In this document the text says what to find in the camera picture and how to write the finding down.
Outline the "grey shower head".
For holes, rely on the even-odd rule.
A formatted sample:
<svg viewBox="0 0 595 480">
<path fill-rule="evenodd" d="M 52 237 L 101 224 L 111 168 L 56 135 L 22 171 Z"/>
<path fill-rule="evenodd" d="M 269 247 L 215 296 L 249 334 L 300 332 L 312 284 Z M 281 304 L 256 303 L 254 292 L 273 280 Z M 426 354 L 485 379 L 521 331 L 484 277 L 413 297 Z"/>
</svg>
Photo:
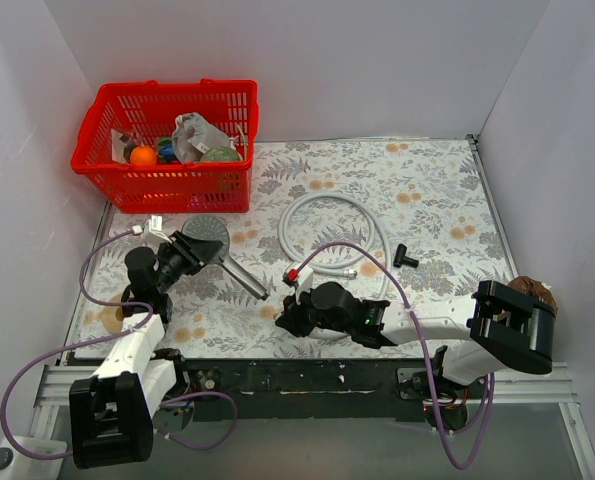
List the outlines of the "grey shower head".
<svg viewBox="0 0 595 480">
<path fill-rule="evenodd" d="M 266 287 L 231 257 L 231 237 L 220 218 L 212 214 L 193 215 L 184 222 L 181 233 L 210 245 L 211 252 L 204 260 L 206 264 L 221 267 L 255 299 L 268 298 Z"/>
</svg>

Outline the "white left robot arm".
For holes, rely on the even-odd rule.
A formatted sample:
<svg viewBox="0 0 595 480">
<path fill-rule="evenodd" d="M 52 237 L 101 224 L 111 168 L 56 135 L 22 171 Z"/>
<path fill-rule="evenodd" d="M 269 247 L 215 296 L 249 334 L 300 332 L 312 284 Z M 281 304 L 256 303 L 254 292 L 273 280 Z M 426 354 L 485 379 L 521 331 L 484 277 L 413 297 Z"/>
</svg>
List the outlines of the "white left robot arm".
<svg viewBox="0 0 595 480">
<path fill-rule="evenodd" d="M 116 304 L 123 315 L 121 336 L 94 373 L 69 390 L 78 468 L 147 460 L 160 405 L 211 394 L 186 369 L 179 350 L 158 344 L 172 316 L 169 289 L 181 277 L 199 273 L 223 245 L 175 232 L 156 249 L 140 246 L 126 254 L 129 284 Z"/>
</svg>

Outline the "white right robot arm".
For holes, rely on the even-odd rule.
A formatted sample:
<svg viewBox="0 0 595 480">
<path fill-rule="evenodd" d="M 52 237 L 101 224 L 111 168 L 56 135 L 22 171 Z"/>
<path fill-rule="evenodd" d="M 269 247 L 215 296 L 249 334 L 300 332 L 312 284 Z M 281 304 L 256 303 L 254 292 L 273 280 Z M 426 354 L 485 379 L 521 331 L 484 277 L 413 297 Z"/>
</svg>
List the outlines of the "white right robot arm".
<svg viewBox="0 0 595 480">
<path fill-rule="evenodd" d="M 297 287 L 284 298 L 275 324 L 295 337 L 349 338 L 370 349 L 440 340 L 429 383 L 448 398 L 504 368 L 551 373 L 557 313 L 550 290 L 527 276 L 509 284 L 482 281 L 471 295 L 411 307 L 359 299 L 326 282 Z"/>
</svg>

